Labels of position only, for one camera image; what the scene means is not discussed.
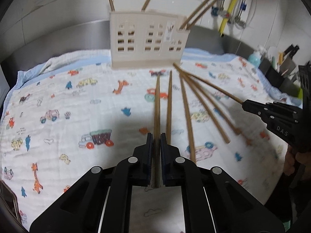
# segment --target metal rivet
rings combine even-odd
[[[177,162],[177,163],[184,163],[185,162],[185,159],[183,158],[183,157],[177,157],[176,159],[175,159],[175,161]]]
[[[101,171],[101,168],[99,166],[95,166],[91,169],[92,173],[99,173]]]
[[[221,174],[222,170],[219,167],[214,167],[213,168],[213,173],[215,174]]]
[[[130,157],[130,158],[128,158],[128,161],[130,163],[136,163],[138,161],[138,159],[136,157]]]

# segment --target hand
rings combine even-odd
[[[285,162],[284,162],[284,168],[283,172],[285,175],[289,176],[295,172],[294,164],[295,164],[295,158],[296,160],[305,165],[306,169],[304,171],[304,175],[301,177],[301,180],[309,180],[311,179],[311,152],[307,153],[297,153],[296,157],[292,154],[292,147],[288,146],[287,152],[285,155]]]

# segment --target yellow pipe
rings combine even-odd
[[[237,1],[238,1],[238,0],[231,0],[231,3],[230,3],[229,8],[228,8],[228,10],[227,10],[227,12],[228,12],[229,14],[232,13],[232,11],[233,11],[233,9],[234,9],[234,6],[235,6],[235,4],[237,3]],[[223,21],[222,21],[222,23],[221,23],[221,26],[220,26],[220,28],[219,28],[219,33],[220,33],[221,36],[222,36],[222,34],[223,34],[224,30],[225,30],[225,27],[226,27],[227,22],[228,22],[228,18],[224,18]]]

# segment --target white patterned cloth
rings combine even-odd
[[[221,61],[191,54],[181,67],[210,80],[242,100],[272,102],[252,65],[232,56]],[[115,166],[146,143],[153,130],[156,74],[161,73],[161,132],[165,132],[169,70],[112,70],[109,62],[52,70],[13,91],[0,127],[2,179],[15,192],[23,226],[31,223],[91,167]],[[197,165],[222,167],[260,202],[271,195],[287,145],[256,115],[202,84],[236,127],[235,135],[216,110],[229,139],[226,144],[190,88]],[[173,70],[172,141],[184,157],[186,128],[180,81]],[[184,231],[180,188],[134,187],[130,232]]]

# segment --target white label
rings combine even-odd
[[[170,42],[173,34],[175,22],[167,22],[165,33],[164,33],[164,42]]]

